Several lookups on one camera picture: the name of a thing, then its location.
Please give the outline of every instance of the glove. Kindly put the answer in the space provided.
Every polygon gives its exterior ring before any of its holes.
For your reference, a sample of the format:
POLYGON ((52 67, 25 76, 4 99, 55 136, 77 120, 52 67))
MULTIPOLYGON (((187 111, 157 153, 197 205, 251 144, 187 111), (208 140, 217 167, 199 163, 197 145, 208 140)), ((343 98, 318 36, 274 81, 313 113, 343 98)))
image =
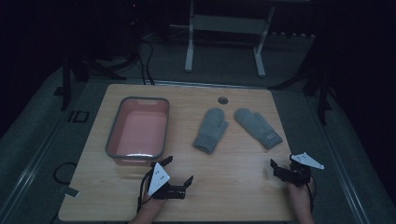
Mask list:
POLYGON ((244 127, 251 136, 257 139, 267 149, 283 142, 270 124, 260 113, 251 113, 246 108, 240 108, 233 113, 235 120, 244 127))
POLYGON ((192 145, 206 154, 212 154, 227 127, 228 122, 224 121, 224 112, 220 108, 209 109, 192 145))

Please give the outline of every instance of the metal stand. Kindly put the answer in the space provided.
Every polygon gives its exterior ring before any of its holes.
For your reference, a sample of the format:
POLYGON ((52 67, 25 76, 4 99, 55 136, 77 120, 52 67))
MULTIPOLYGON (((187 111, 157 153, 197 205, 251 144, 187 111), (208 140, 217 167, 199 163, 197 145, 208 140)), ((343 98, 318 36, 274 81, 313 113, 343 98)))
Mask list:
POLYGON ((88 64, 90 67, 96 69, 101 74, 103 74, 107 77, 117 79, 117 80, 125 80, 126 79, 126 77, 121 77, 121 76, 113 73, 113 71, 111 71, 110 69, 102 66, 96 60, 91 59, 82 53, 76 53, 76 54, 73 54, 73 56, 66 55, 66 56, 64 56, 64 60, 63 60, 62 97, 63 97, 64 101, 63 101, 62 108, 61 108, 62 111, 66 110, 66 108, 72 98, 71 90, 70 90, 71 89, 71 83, 70 83, 71 73, 70 73, 70 71, 71 70, 73 71, 77 81, 86 82, 86 81, 88 81, 90 76, 86 72, 85 64, 88 64))
POLYGON ((266 20, 197 15, 194 14, 194 1, 191 0, 189 45, 187 48, 186 65, 184 67, 185 71, 190 72, 192 70, 192 60, 194 54, 194 30, 207 30, 261 35, 259 44, 253 48, 253 53, 256 60, 258 75, 259 77, 264 77, 265 71, 262 63, 261 53, 265 37, 268 35, 268 29, 274 15, 274 11, 275 7, 271 7, 266 20))

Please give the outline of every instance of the hand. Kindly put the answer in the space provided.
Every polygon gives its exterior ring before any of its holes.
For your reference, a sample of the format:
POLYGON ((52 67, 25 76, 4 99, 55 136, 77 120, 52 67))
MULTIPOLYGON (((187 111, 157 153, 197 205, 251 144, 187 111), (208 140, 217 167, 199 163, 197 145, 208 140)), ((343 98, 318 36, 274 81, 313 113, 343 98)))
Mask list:
MULTIPOLYGON (((313 187, 313 179, 309 182, 309 188, 313 187)), ((295 216, 300 224, 311 224, 315 223, 311 214, 311 200, 309 197, 309 191, 306 185, 296 187, 295 185, 288 183, 289 199, 291 207, 294 211, 295 216)))
POLYGON ((151 224, 160 214, 163 205, 167 200, 153 199, 147 195, 147 182, 145 187, 145 195, 142 199, 142 205, 139 212, 128 224, 151 224))

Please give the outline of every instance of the wooden table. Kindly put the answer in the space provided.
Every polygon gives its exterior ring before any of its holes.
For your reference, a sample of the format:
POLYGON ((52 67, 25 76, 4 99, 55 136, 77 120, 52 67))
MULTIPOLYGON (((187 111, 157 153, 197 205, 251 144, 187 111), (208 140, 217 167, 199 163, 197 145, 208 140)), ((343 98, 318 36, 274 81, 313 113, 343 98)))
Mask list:
POLYGON ((78 162, 59 218, 64 221, 130 220, 136 211, 141 166, 119 166, 105 152, 120 101, 126 96, 164 97, 170 114, 164 156, 172 185, 194 175, 184 200, 169 200, 157 221, 257 221, 294 219, 286 185, 273 176, 270 159, 289 165, 290 149, 271 92, 253 89, 110 85, 78 162), (218 103, 220 96, 229 103, 218 103), (224 110, 229 127, 212 155, 192 147, 205 112, 224 110), (284 142, 265 149, 234 119, 245 107, 262 113, 284 142))

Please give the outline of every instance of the wire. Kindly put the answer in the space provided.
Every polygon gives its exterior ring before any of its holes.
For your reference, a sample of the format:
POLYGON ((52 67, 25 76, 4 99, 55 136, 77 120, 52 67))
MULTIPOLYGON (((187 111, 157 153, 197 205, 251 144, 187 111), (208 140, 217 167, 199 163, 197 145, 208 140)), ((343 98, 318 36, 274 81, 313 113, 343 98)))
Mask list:
POLYGON ((59 172, 59 170, 63 167, 65 167, 66 165, 73 165, 74 167, 77 167, 77 165, 71 161, 68 162, 64 162, 61 165, 59 165, 52 173, 52 178, 59 184, 63 184, 63 185, 68 185, 70 184, 70 181, 62 181, 58 178, 57 174, 59 172))
POLYGON ((147 60, 146 64, 143 63, 143 60, 142 60, 142 57, 140 56, 140 54, 137 55, 137 59, 139 60, 139 62, 141 64, 143 84, 146 85, 146 80, 145 80, 145 68, 146 68, 146 73, 148 75, 148 80, 149 80, 150 84, 152 86, 154 86, 155 85, 154 79, 152 79, 151 74, 149 72, 149 61, 151 60, 151 56, 152 56, 152 54, 154 52, 154 47, 152 47, 152 45, 149 42, 147 42, 147 41, 145 41, 143 39, 142 39, 142 43, 145 43, 145 44, 149 45, 150 48, 151 48, 151 51, 150 51, 150 54, 148 56, 148 60, 147 60))
MULTIPOLYGON (((77 167, 77 165, 74 162, 71 162, 71 161, 64 162, 64 163, 60 164, 58 167, 56 167, 56 169, 52 173, 52 178, 59 184, 63 184, 63 185, 69 185, 70 184, 70 181, 62 181, 57 176, 59 170, 61 168, 65 167, 66 165, 73 165, 73 166, 77 167)), ((59 216, 59 210, 52 217, 52 219, 50 220, 49 224, 52 224, 58 216, 59 216)))
POLYGON ((139 210, 140 210, 140 207, 142 206, 142 204, 143 203, 146 203, 146 202, 148 202, 150 199, 148 199, 147 201, 145 201, 145 202, 143 202, 142 203, 142 199, 143 199, 143 187, 145 186, 145 182, 146 182, 146 179, 149 177, 149 176, 151 176, 151 171, 149 171, 148 173, 146 173, 145 174, 145 176, 143 177, 143 179, 142 179, 142 182, 140 183, 140 192, 139 192, 139 197, 137 198, 137 211, 136 211, 136 213, 137 212, 139 212, 139 210))
POLYGON ((315 181, 313 176, 311 176, 311 177, 312 177, 312 180, 314 182, 314 194, 312 194, 312 190, 311 190, 311 188, 309 188, 309 185, 308 184, 305 184, 305 185, 306 185, 306 188, 308 189, 309 201, 311 202, 311 213, 312 213, 312 211, 314 210, 315 196, 317 194, 317 182, 315 181))
POLYGON ((141 203, 140 206, 143 205, 143 204, 145 204, 145 203, 147 203, 147 202, 150 201, 151 199, 152 199, 152 197, 149 197, 149 199, 147 199, 145 202, 141 203))

